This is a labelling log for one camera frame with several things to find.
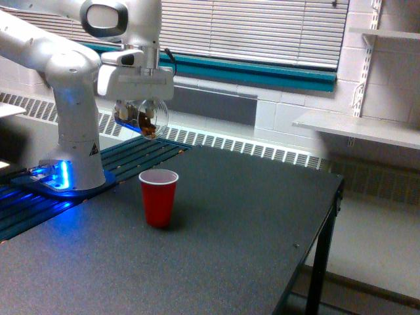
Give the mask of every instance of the blue mounting rail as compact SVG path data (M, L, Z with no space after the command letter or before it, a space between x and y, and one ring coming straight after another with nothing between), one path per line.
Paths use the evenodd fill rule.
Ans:
M170 159L191 147L168 140L134 138L101 151L104 169L117 182ZM9 240L68 210L80 201L57 200L16 186L0 187L0 242Z

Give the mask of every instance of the white robotic arm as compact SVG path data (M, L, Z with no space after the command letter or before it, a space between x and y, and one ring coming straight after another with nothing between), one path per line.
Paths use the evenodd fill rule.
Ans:
M150 121L161 100L173 97L172 70L158 67L161 1L0 0L0 6L59 14L80 21L97 38L121 43L121 51L102 55L101 66L91 49L0 11L0 54L44 72L54 91L59 141L40 163L68 163L64 165L68 174L51 188L101 186L105 178L93 88L98 74L98 93L116 101L116 121L142 132L141 117L148 123L144 135L155 136L156 128L147 127L153 126Z

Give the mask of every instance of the table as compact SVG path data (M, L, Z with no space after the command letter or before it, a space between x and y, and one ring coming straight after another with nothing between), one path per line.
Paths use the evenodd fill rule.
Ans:
M316 314L340 176L212 148L180 175L167 230L145 223L136 178L0 245L7 314L271 314L320 235Z
M0 118L23 114L24 112L26 112L25 109L19 106L0 102Z

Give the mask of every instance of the white shelf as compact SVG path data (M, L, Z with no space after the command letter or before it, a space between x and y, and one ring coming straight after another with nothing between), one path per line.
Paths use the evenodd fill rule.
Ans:
M407 33L404 31L370 30L367 28L350 28L349 31L351 33L360 33L363 35L420 40L420 33Z
M420 149L420 128L404 123L311 110L296 119L293 126Z
M19 106L14 106L0 102L0 118L23 114L24 112L26 111Z

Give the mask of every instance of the red plastic cup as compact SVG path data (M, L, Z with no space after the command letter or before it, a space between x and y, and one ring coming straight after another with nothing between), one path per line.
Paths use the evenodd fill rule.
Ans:
M138 179L142 185L146 222L155 228L165 228L171 222L178 174L167 169L149 169Z

